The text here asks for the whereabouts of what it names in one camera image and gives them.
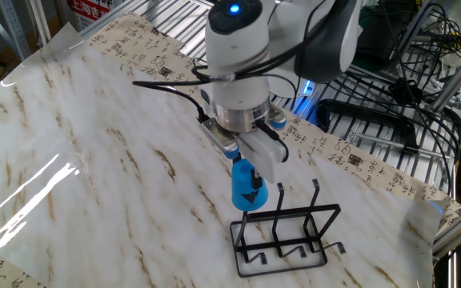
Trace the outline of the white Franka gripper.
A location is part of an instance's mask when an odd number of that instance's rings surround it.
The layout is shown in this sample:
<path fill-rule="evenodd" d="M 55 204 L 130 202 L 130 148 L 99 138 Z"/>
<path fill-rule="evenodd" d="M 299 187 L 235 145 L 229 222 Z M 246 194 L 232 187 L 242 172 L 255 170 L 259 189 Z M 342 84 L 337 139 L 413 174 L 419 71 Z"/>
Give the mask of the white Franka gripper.
<path fill-rule="evenodd" d="M 250 109 L 233 110 L 217 104 L 208 90 L 202 89 L 200 94 L 204 111 L 209 116 L 202 122 L 202 130 L 210 141 L 226 156 L 234 158 L 233 163 L 243 157 L 252 164 L 253 190 L 263 186 L 263 178 L 273 182 L 275 167 L 287 157 L 288 149 L 257 127 L 256 122 L 260 121 L 268 128 L 277 124 L 285 126 L 287 117 L 284 112 L 269 100 Z"/>

